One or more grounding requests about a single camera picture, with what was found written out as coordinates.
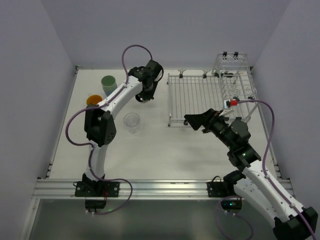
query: metal dish rack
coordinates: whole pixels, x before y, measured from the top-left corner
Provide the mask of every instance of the metal dish rack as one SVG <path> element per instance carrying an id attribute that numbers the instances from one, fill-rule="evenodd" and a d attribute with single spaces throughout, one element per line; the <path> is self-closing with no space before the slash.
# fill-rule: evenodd
<path id="1" fill-rule="evenodd" d="M 201 114 L 212 108 L 227 110 L 225 100 L 256 99 L 251 67 L 246 53 L 222 52 L 217 55 L 211 71 L 203 70 L 203 75 L 168 74 L 169 85 L 169 122 L 183 123 L 185 114 Z M 230 121 L 241 117 L 248 122 L 258 105 L 244 103 L 232 107 L 226 116 Z"/>

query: cable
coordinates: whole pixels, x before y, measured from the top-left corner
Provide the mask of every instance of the cable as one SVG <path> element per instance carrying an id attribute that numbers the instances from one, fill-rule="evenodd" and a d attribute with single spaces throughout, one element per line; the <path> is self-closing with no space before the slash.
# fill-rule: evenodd
<path id="1" fill-rule="evenodd" d="M 211 182 L 213 183 L 214 180 L 216 180 L 216 178 L 219 178 L 219 179 L 220 179 L 220 182 L 222 181 L 221 177 L 217 175 L 217 176 L 215 176 L 215 177 L 211 180 Z"/>
<path id="2" fill-rule="evenodd" d="M 241 101 L 238 101 L 239 104 L 242 104 L 242 103 L 255 103 L 255 102 L 266 105 L 270 109 L 270 112 L 271 112 L 271 115 L 272 115 L 272 124 L 271 124 L 270 135 L 269 135 L 269 139 L 267 141 L 266 149 L 265 149 L 265 152 L 264 152 L 264 155 L 263 155 L 263 159 L 262 159 L 262 170 L 263 170 L 264 175 L 267 176 L 268 173 L 267 173 L 267 169 L 266 169 L 266 161 L 267 161 L 267 154 L 268 154 L 268 151 L 269 151 L 269 148 L 270 148 L 270 144 L 271 144 L 271 139 L 272 139 L 272 136 L 274 134 L 274 129 L 275 129 L 275 113 L 274 113 L 274 110 L 272 109 L 272 107 L 267 102 L 262 101 L 262 100 L 253 99 L 253 100 L 241 100 Z M 272 179 L 270 177 L 268 177 L 267 179 L 268 179 L 269 183 L 273 186 L 273 188 L 279 193 L 279 195 L 289 205 L 291 205 L 292 202 L 281 192 L 281 190 L 276 186 L 276 184 L 272 181 Z M 304 224 L 308 228 L 313 240 L 317 240 L 317 237 L 316 237 L 314 231 L 312 230 L 310 224 L 306 220 L 306 218 L 302 215 L 302 213 L 298 210 L 298 208 L 296 206 L 292 206 L 292 208 L 296 211 L 296 213 L 300 216 L 300 218 L 302 219 L 302 221 L 304 222 Z"/>
<path id="3" fill-rule="evenodd" d="M 111 210 L 111 211 L 106 211 L 106 212 L 93 212 L 93 214 L 95 215 L 106 215 L 106 214 L 111 214 L 121 208 L 123 208 L 130 200 L 131 196 L 132 196 L 132 193 L 133 193 L 133 186 L 132 184 L 124 179 L 124 178 L 115 178 L 115 179 L 103 179 L 101 177 L 98 177 L 94 171 L 92 170 L 92 164 L 91 164 L 91 161 L 92 161 L 92 155 L 93 155 L 93 151 L 94 151 L 94 148 L 95 146 L 91 143 L 91 142 L 84 142 L 84 143 L 78 143 L 78 142 L 74 142 L 70 136 L 69 136 L 69 127 L 70 127 L 70 124 L 72 123 L 72 121 L 81 113 L 85 112 L 85 111 L 89 111 L 89 110 L 96 110 L 96 109 L 102 109 L 104 108 L 105 106 L 107 106 L 109 103 L 111 103 L 117 96 L 119 96 L 119 94 L 126 88 L 126 85 L 128 84 L 128 81 L 129 81 L 129 74 L 128 74 L 128 70 L 126 68 L 126 65 L 125 65 L 125 53 L 128 49 L 130 48 L 133 48 L 133 47 L 139 47 L 139 48 L 142 48 L 142 49 L 145 49 L 150 57 L 151 57 L 151 60 L 153 59 L 152 57 L 152 54 L 151 52 L 144 46 L 142 45 L 138 45 L 138 44 L 133 44 L 133 45 L 130 45 L 128 46 L 127 48 L 124 49 L 123 53 L 122 53 L 122 56 L 121 56 L 121 62 L 122 62 L 122 66 L 123 66 L 123 69 L 124 69 L 124 72 L 125 72 L 125 82 L 124 82 L 124 86 L 122 86 L 119 91 L 113 95 L 113 97 L 111 97 L 105 104 L 101 105 L 101 106 L 93 106 L 93 107 L 87 107 L 87 108 L 84 108 L 84 109 L 81 109 L 79 110 L 78 112 L 76 112 L 70 119 L 69 121 L 67 122 L 66 126 L 65 126 L 65 137 L 66 139 L 72 144 L 72 145 L 75 145 L 75 146 L 78 146 L 78 147 L 81 147 L 81 146 L 91 146 L 91 151 L 90 151 L 90 154 L 89 154 L 89 159 L 88 159 L 88 165 L 89 165 L 89 169 L 90 169 L 90 172 L 91 174 L 97 179 L 97 180 L 100 180 L 100 181 L 103 181 L 103 182 L 113 182 L 113 181 L 122 181 L 122 182 L 126 182 L 127 184 L 129 184 L 130 186 L 130 194 L 129 194 L 129 197 L 127 198 L 127 200 L 121 204 L 120 206 L 116 207 L 115 209 Z"/>
<path id="4" fill-rule="evenodd" d="M 226 234 L 226 232 L 222 229 L 222 227 L 221 227 L 221 224 L 220 224 L 220 221 L 219 221 L 219 219 L 218 219 L 218 209 L 219 209 L 219 206 L 221 205 L 221 203 L 223 202 L 223 201 L 225 201 L 225 200 L 227 200 L 227 199 L 233 199 L 233 198 L 241 198 L 240 196 L 227 196 L 227 197 L 224 197 L 224 198 L 222 198 L 219 202 L 218 202 L 218 204 L 217 204 L 217 206 L 216 206 L 216 208 L 215 208 L 215 211 L 214 211 L 214 220 L 215 220 L 215 223 L 216 223 L 216 225 L 217 225 L 217 227 L 219 228 L 219 230 L 220 230 L 220 232 L 223 234 L 223 236 L 225 236 L 228 240 L 233 240 L 231 237 L 229 237 L 227 234 Z M 248 237 L 248 238 L 246 238 L 245 240 L 250 240 L 250 239 L 252 239 L 253 237 L 254 237 L 254 228 L 253 228 L 253 226 L 250 224 L 250 222 L 247 220 L 247 219 L 245 219 L 243 216 L 241 216 L 241 215 L 239 215 L 239 214 L 234 214 L 234 216 L 235 217 L 237 217 L 237 218 L 239 218 L 239 219 L 242 219 L 243 221 L 245 221 L 247 224 L 248 224 L 248 226 L 250 227 L 250 229 L 251 229 L 251 234 L 250 234 L 250 236 Z"/>

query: green cup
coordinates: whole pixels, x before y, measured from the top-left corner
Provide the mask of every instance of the green cup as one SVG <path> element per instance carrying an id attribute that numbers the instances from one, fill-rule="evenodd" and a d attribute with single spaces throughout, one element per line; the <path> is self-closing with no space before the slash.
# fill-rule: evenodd
<path id="1" fill-rule="evenodd" d="M 101 79 L 101 84 L 106 96 L 110 96 L 110 94 L 117 89 L 117 83 L 114 76 L 104 76 Z"/>

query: white wall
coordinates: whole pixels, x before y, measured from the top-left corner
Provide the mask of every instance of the white wall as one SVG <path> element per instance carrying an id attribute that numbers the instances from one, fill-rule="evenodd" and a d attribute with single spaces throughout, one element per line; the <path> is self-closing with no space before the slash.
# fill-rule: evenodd
<path id="1" fill-rule="evenodd" d="M 273 147 L 280 170 L 291 178 L 296 197 L 318 213 L 319 10 L 319 0 L 292 0 L 253 68 L 260 98 L 274 108 Z"/>
<path id="2" fill-rule="evenodd" d="M 1 0 L 0 32 L 0 238 L 15 240 L 45 176 L 74 67 L 39 0 Z"/>
<path id="3" fill-rule="evenodd" d="M 290 0 L 42 0 L 76 65 L 120 68 L 131 44 L 150 48 L 164 67 L 211 68 L 222 51 L 255 63 Z M 127 55 L 129 65 L 148 56 Z"/>

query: red clip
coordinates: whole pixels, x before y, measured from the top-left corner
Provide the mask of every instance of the red clip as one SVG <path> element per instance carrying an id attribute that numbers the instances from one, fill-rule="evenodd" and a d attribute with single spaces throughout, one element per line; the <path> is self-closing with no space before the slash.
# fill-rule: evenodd
<path id="1" fill-rule="evenodd" d="M 238 104 L 238 102 L 235 99 L 230 101 L 231 106 L 236 106 L 237 104 Z"/>

